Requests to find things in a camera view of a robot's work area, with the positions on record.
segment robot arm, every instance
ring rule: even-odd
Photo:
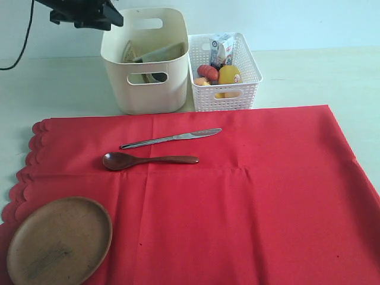
[[[52,8],[50,21],[74,23],[75,28],[109,31],[111,25],[123,26],[124,19],[110,0],[36,0]]]

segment wooden spoon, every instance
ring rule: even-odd
[[[169,162],[169,163],[186,163],[195,164],[199,158],[195,156],[162,156],[152,158],[135,157],[126,153],[106,153],[103,156],[103,164],[110,170],[122,170],[147,162]]]

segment white wall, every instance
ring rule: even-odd
[[[252,50],[380,45],[379,0],[120,0],[118,9],[173,7],[185,15],[189,34],[238,31]],[[20,52],[30,0],[1,0],[0,59]],[[36,3],[26,58],[100,55],[102,32],[49,22]]]

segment red toy food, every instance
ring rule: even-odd
[[[207,64],[201,65],[200,67],[198,67],[197,71],[200,76],[207,77],[211,81],[218,80],[219,78],[218,71],[216,70],[216,68],[212,67],[211,65],[207,65]]]

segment black cable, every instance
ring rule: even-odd
[[[16,65],[19,63],[20,59],[23,57],[23,54],[24,54],[25,48],[26,48],[26,44],[28,43],[31,22],[33,21],[34,1],[35,0],[31,0],[30,18],[29,18],[28,29],[26,30],[26,35],[25,35],[25,41],[24,41],[23,49],[21,50],[20,55],[18,56],[16,62],[13,65],[11,65],[9,67],[6,67],[6,68],[0,68],[0,70],[11,70],[11,69],[15,68]]]

